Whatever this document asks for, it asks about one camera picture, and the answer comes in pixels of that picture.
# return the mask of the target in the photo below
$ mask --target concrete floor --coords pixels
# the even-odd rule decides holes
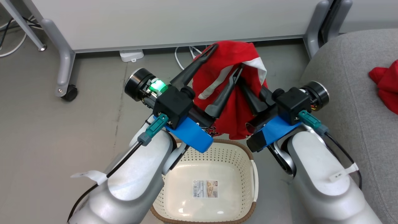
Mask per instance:
[[[11,32],[0,53],[22,36],[22,31]],[[104,170],[126,150],[150,114],[124,94],[124,80],[139,67],[165,82],[181,71],[173,49],[145,51],[136,63],[122,62],[118,52],[78,55],[71,82],[79,95],[65,102],[54,96],[58,51],[44,35],[41,38],[48,45],[44,52],[27,38],[14,54],[0,58],[0,223],[65,223],[77,198],[93,184],[70,176]],[[271,90],[297,84],[309,61],[301,40],[256,47]],[[186,66],[192,58],[181,51],[178,57]],[[272,155],[264,150],[254,157],[260,191],[256,210],[246,223],[309,223],[289,186],[291,178]],[[142,223],[161,222],[148,213]]]

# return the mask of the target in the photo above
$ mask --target red cloth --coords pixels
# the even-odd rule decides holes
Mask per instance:
[[[193,77],[193,90],[196,93],[194,103],[202,110],[205,110],[209,104],[214,102],[228,83],[228,77],[240,63],[250,64],[256,61],[255,65],[252,63],[252,66],[260,64],[258,67],[264,67],[252,43],[220,41],[218,45],[217,50]],[[225,80],[215,88],[214,92],[206,99],[198,98],[220,76],[220,72],[228,66],[233,67]],[[241,73],[240,78],[246,80],[248,86],[257,96],[260,93],[261,86],[267,86],[264,72],[255,67],[245,66]],[[236,85],[220,118],[214,124],[215,132],[229,134],[229,138],[232,140],[244,139],[247,135],[250,135],[246,130],[245,124],[253,118],[245,97]]]
[[[398,114],[398,60],[389,68],[375,67],[369,76],[377,84],[378,96],[386,107]]]

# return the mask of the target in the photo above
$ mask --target gray sofa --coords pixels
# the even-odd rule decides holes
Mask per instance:
[[[347,33],[321,47],[300,81],[328,89],[330,103],[314,115],[359,166],[365,198],[384,224],[398,224],[398,115],[378,97],[368,72],[397,59],[398,29]]]

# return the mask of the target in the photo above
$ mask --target white wall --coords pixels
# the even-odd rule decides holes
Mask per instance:
[[[398,28],[398,0],[353,0],[341,33]]]
[[[303,35],[320,0],[32,0],[74,50]]]

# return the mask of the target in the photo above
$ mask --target white plastic basket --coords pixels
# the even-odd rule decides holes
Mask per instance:
[[[238,142],[214,140],[205,153],[189,148],[163,180],[151,208],[163,222],[238,224],[256,207],[256,164],[250,150]]]

